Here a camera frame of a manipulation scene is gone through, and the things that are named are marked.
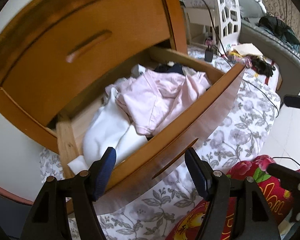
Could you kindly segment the pink shirt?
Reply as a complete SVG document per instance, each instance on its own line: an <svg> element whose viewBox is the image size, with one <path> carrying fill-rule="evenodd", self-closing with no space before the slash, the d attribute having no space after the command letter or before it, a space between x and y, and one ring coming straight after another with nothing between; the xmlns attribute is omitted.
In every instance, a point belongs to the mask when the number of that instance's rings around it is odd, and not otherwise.
<svg viewBox="0 0 300 240"><path fill-rule="evenodd" d="M147 70L115 85L117 104L131 117L136 131L157 135L211 86L205 72L193 75Z"/></svg>

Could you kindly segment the wooden nightstand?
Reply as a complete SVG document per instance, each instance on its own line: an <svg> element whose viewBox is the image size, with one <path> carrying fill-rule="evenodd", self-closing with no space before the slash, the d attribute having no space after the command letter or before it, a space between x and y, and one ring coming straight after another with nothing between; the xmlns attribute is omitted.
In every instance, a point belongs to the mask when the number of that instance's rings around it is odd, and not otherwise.
<svg viewBox="0 0 300 240"><path fill-rule="evenodd" d="M0 33L0 113L57 151L50 121L131 56L166 42L185 53L179 0L33 0Z"/></svg>

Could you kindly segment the grey sofa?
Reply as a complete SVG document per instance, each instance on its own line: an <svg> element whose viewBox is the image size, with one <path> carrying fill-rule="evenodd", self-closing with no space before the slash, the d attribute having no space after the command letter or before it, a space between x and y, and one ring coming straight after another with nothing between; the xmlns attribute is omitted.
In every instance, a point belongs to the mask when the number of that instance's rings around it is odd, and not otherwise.
<svg viewBox="0 0 300 240"><path fill-rule="evenodd" d="M300 54L281 40L257 26L264 13L255 0L238 0L241 13L241 43L252 43L267 58L279 66L282 84L277 90L280 98L300 92Z"/></svg>

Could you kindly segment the red floral blanket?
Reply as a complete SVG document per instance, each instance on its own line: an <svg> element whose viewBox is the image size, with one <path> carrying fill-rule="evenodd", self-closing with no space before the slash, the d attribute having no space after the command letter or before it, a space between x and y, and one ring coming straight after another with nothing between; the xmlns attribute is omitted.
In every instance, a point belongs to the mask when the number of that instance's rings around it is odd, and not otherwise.
<svg viewBox="0 0 300 240"><path fill-rule="evenodd" d="M185 163L203 200L167 239L280 239L283 221L300 223L300 169L261 155L224 174L193 150L186 151ZM300 239L300 226L292 239Z"/></svg>

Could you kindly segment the black power adapter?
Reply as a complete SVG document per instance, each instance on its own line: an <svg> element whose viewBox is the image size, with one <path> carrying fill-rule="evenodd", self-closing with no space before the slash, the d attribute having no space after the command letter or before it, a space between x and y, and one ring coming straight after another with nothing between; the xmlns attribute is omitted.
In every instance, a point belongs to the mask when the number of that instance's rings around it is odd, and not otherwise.
<svg viewBox="0 0 300 240"><path fill-rule="evenodd" d="M206 62L211 63L213 60L213 48L211 46L208 46L207 49L205 50L205 55L204 55L204 60Z"/></svg>

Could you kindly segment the white lattice shelf rack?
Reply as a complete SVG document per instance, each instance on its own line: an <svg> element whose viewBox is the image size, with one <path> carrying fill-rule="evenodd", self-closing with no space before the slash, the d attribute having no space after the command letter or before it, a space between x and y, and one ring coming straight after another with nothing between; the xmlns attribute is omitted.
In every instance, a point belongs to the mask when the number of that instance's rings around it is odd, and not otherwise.
<svg viewBox="0 0 300 240"><path fill-rule="evenodd" d="M226 52L239 43L241 14L238 0L179 0L187 42L207 47L211 42Z"/></svg>

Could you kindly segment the colourful clutter pile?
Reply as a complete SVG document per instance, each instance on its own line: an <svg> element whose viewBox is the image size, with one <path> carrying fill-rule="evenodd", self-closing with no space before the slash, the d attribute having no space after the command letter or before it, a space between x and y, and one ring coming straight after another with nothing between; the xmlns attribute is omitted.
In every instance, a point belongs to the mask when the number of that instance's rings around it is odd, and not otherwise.
<svg viewBox="0 0 300 240"><path fill-rule="evenodd" d="M260 82L275 89L279 82L280 72L275 61L264 56L252 43L232 46L226 52L226 57L231 63L245 65L249 75Z"/></svg>

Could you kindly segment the navy blue printed garment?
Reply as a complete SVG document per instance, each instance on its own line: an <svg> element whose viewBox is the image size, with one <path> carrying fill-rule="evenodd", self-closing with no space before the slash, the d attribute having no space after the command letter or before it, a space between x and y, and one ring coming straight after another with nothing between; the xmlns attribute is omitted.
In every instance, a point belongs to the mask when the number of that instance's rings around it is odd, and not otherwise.
<svg viewBox="0 0 300 240"><path fill-rule="evenodd" d="M183 72L183 65L179 63L169 62L167 64L159 64L155 69L157 73L178 73L185 75Z"/></svg>

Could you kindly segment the dark clothes on sofa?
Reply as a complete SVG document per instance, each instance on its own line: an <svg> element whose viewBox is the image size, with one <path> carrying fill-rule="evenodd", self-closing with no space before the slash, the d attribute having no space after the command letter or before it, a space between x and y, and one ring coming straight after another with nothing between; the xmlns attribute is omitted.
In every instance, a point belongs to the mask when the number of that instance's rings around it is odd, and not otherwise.
<svg viewBox="0 0 300 240"><path fill-rule="evenodd" d="M266 15L259 19L257 25L260 28L267 30L297 53L300 52L300 41L298 40L292 28L281 19L275 16Z"/></svg>

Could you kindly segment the white garment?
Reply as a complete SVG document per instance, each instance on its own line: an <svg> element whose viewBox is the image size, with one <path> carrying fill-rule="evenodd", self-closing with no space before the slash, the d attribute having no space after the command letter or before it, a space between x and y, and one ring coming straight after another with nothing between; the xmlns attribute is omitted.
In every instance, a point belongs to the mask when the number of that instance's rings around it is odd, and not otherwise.
<svg viewBox="0 0 300 240"><path fill-rule="evenodd" d="M145 135L136 132L135 124L116 103L120 93L133 81L133 77L121 78L105 88L104 105L95 113L82 142L88 166L101 159L108 147L115 149L118 165L148 142Z"/></svg>

